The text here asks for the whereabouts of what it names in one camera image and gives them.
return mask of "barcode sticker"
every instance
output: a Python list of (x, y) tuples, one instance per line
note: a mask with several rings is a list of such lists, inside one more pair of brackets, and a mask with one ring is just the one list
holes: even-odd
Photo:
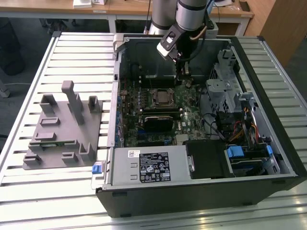
[(106, 11), (93, 11), (93, 13), (106, 13)]
[(140, 151), (139, 150), (128, 150), (128, 157), (139, 157)]

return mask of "green circuit board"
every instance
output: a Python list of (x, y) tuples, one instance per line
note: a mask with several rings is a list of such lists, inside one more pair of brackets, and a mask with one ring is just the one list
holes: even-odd
[(176, 135), (180, 134), (186, 134), (185, 137), (187, 136), (189, 140), (206, 138), (198, 107), (200, 95), (198, 85), (187, 88), (183, 83), (174, 88), (158, 89), (173, 92), (174, 104), (176, 107), (182, 108), (182, 117), (173, 121), (171, 131), (154, 133), (144, 131), (140, 125), (141, 118), (138, 115), (138, 111), (142, 107), (154, 108), (151, 89), (142, 89), (138, 84), (132, 84), (132, 82), (126, 82), (126, 88), (124, 87), (125, 85), (122, 85), (122, 89), (127, 90), (128, 94), (123, 105), (125, 147), (177, 145)]

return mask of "sticker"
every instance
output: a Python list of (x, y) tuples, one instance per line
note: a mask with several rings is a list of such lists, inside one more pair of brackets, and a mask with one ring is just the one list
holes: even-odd
[(242, 18), (251, 18), (252, 15), (250, 15), (250, 14), (242, 14), (241, 17)]
[(93, 13), (106, 13), (106, 11), (93, 11)]
[(171, 174), (167, 152), (140, 154), (140, 182), (170, 181)]
[(128, 150), (128, 157), (139, 157), (139, 150)]

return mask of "blue tab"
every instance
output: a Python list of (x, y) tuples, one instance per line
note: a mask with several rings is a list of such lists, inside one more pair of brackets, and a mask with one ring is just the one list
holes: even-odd
[(231, 152), (230, 149), (227, 149), (227, 154), (228, 154), (228, 157), (229, 157), (229, 158), (233, 157), (232, 152)]
[(273, 154), (273, 150), (272, 150), (272, 147), (270, 145), (267, 145), (267, 151), (268, 151), (268, 154), (269, 155), (272, 155)]
[(92, 166), (92, 174), (101, 174), (102, 173), (102, 165), (93, 165)]
[(227, 149), (228, 157), (244, 157), (244, 152), (241, 146), (230, 146)]

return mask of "warning label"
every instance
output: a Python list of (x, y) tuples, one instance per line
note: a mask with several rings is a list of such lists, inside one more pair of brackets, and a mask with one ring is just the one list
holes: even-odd
[(142, 153), (139, 157), (140, 181), (142, 183), (171, 180), (167, 152)]

